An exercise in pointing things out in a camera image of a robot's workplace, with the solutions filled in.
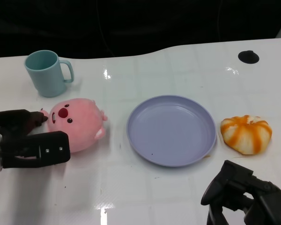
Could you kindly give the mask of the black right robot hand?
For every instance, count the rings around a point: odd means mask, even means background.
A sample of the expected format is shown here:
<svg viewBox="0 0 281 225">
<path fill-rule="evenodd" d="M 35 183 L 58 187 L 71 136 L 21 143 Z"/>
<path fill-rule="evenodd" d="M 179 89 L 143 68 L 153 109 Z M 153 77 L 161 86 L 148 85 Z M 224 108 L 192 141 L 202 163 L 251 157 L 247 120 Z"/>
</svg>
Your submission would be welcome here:
<svg viewBox="0 0 281 225">
<path fill-rule="evenodd" d="M 208 225 L 228 224 L 223 208 L 242 210 L 247 225 L 281 225 L 281 189 L 229 160 L 207 187 L 201 205 L 209 206 Z"/>
</svg>

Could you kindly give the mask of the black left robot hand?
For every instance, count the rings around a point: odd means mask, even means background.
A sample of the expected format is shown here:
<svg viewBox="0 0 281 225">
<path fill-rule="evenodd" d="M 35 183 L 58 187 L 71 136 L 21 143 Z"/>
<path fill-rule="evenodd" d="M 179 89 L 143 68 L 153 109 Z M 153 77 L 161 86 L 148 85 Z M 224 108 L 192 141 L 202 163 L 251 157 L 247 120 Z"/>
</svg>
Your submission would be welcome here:
<svg viewBox="0 0 281 225">
<path fill-rule="evenodd" d="M 68 135 L 62 131 L 31 134 L 48 121 L 42 112 L 0 112 L 0 167 L 40 168 L 69 161 Z"/>
</svg>

